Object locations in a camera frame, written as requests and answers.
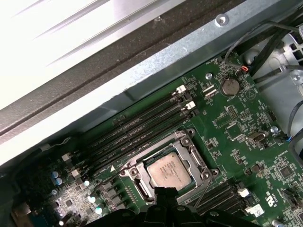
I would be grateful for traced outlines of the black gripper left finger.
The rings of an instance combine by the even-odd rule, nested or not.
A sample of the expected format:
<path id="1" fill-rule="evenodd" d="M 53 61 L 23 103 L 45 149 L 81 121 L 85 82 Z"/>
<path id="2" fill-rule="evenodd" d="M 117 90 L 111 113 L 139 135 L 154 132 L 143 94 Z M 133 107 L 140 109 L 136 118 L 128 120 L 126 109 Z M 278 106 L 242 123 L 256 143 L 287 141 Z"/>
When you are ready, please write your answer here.
<path id="1" fill-rule="evenodd" d="M 165 227 L 167 196 L 164 187 L 155 188 L 153 205 L 142 206 L 139 213 L 130 209 L 116 210 L 86 226 L 88 227 Z"/>

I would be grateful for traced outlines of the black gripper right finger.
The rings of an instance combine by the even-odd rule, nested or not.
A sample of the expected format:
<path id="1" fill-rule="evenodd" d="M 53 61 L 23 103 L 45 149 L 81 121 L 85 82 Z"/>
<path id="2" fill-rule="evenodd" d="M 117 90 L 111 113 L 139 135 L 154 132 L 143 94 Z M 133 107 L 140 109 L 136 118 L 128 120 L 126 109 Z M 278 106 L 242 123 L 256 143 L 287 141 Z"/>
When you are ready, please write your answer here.
<path id="1" fill-rule="evenodd" d="M 254 227 L 255 224 L 221 210 L 209 210 L 200 216 L 188 205 L 179 205 L 176 188 L 166 188 L 167 214 L 173 227 Z"/>

